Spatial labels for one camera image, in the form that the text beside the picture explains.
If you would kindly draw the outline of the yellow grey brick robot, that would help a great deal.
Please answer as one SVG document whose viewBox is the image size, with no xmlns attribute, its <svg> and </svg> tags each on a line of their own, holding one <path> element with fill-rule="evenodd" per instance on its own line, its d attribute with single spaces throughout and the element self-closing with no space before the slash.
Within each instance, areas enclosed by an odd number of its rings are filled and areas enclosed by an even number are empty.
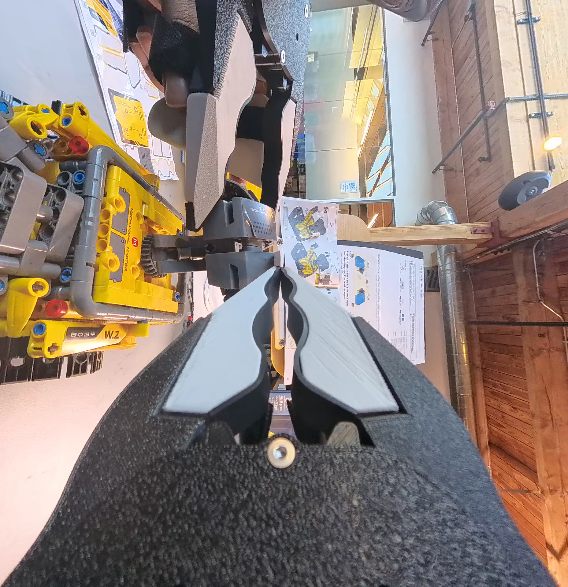
<svg viewBox="0 0 568 587">
<path fill-rule="evenodd" d="M 275 211 L 238 180 L 203 224 L 80 102 L 0 94 L 0 385 L 100 370 L 153 325 L 192 323 L 193 272 L 233 295 L 272 265 Z"/>
</svg>

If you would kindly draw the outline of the silver duct pipe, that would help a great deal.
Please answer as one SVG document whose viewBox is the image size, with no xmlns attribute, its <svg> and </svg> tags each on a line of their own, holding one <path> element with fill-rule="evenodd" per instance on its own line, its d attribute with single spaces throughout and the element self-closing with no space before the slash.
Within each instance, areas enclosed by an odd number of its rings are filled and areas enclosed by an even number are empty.
<svg viewBox="0 0 568 587">
<path fill-rule="evenodd" d="M 451 406 L 477 444 L 460 245 L 436 247 Z"/>
</svg>

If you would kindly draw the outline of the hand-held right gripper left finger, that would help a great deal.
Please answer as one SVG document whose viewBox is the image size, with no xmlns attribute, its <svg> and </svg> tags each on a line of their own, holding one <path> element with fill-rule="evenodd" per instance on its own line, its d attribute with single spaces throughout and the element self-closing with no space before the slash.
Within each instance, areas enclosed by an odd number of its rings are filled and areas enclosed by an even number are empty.
<svg viewBox="0 0 568 587">
<path fill-rule="evenodd" d="M 270 393 L 265 345 L 280 277 L 280 268 L 268 269 L 207 317 L 161 414 L 223 423 L 234 435 L 265 420 Z"/>
</svg>

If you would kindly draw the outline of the instruction booklet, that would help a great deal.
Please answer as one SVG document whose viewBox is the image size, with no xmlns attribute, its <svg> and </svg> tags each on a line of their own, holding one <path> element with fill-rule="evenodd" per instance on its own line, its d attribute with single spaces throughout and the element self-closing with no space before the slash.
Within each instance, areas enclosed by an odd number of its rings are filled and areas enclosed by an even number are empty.
<svg viewBox="0 0 568 587">
<path fill-rule="evenodd" d="M 283 197 L 279 252 L 285 268 L 364 319 L 414 365 L 425 362 L 422 253 L 337 237 L 340 205 Z"/>
</svg>

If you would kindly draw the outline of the dark blue robot kit box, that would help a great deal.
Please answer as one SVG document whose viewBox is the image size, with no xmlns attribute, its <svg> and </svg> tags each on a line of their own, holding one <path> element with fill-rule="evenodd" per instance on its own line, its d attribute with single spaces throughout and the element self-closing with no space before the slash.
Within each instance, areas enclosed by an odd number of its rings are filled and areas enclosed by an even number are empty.
<svg viewBox="0 0 568 587">
<path fill-rule="evenodd" d="M 285 388 L 277 389 L 270 393 L 269 403 L 272 406 L 272 419 L 269 436 L 284 434 L 289 437 L 295 437 L 295 431 L 288 409 L 288 402 L 290 400 L 291 393 Z"/>
</svg>

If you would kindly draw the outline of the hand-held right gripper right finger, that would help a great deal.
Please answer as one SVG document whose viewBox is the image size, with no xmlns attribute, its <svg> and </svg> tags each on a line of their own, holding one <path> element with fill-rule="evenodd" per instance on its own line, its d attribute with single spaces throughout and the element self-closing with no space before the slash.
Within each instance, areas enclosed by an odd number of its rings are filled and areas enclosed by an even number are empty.
<svg viewBox="0 0 568 587">
<path fill-rule="evenodd" d="M 364 421 L 401 414 L 352 316 L 288 268 L 281 270 L 286 326 L 295 343 L 290 418 L 302 444 L 326 444 L 335 429 L 353 444 L 373 444 Z"/>
</svg>

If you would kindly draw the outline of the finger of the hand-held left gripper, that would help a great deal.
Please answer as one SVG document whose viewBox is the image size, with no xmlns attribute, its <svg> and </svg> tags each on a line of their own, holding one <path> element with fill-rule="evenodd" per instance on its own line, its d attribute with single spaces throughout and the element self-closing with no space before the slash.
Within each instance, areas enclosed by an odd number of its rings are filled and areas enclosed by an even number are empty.
<svg viewBox="0 0 568 587">
<path fill-rule="evenodd" d="M 263 115 L 264 155 L 261 202 L 277 209 L 288 177 L 295 131 L 296 103 L 289 92 L 274 91 Z"/>
<path fill-rule="evenodd" d="M 219 88 L 192 93 L 186 102 L 186 226 L 198 231 L 223 194 L 237 125 L 256 87 L 250 33 L 236 16 L 226 47 Z"/>
</svg>

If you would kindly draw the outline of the sticker sheet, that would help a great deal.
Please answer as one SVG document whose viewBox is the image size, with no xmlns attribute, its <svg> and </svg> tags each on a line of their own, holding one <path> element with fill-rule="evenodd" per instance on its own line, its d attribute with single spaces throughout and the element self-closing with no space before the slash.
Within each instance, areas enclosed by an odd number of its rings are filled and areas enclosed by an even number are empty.
<svg viewBox="0 0 568 587">
<path fill-rule="evenodd" d="M 115 141 L 160 180 L 178 180 L 172 147 L 148 129 L 151 108 L 161 98 L 140 61 L 124 50 L 122 1 L 74 1 L 97 72 Z"/>
</svg>

